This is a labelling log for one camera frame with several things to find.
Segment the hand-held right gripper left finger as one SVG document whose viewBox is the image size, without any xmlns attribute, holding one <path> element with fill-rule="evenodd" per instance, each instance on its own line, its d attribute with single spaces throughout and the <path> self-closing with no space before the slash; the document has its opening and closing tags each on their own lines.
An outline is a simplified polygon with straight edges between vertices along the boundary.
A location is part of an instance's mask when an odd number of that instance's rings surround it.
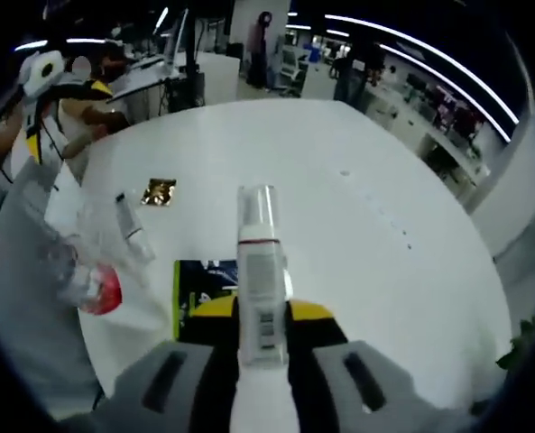
<svg viewBox="0 0 535 433">
<path fill-rule="evenodd" d="M 96 432 L 227 432 L 239 378 L 235 297 L 201 304 L 165 341 L 116 379 L 93 415 Z"/>
</svg>

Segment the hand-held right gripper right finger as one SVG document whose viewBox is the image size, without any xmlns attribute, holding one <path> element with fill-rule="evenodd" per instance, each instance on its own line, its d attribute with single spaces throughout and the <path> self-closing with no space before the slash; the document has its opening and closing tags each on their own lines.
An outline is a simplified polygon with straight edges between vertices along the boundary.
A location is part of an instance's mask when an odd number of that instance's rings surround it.
<svg viewBox="0 0 535 433">
<path fill-rule="evenodd" d="M 434 408 L 411 375 L 325 307 L 293 299 L 285 313 L 288 378 L 303 432 L 428 432 Z"/>
</svg>

